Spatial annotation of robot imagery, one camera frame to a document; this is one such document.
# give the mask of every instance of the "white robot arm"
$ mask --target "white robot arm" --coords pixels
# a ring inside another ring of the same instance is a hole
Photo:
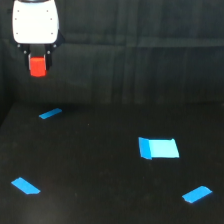
[[[14,40],[25,55],[25,64],[31,75],[45,76],[52,66],[52,52],[65,42],[59,30],[55,1],[15,0],[12,27]],[[44,57],[31,57],[31,44],[44,44]]]

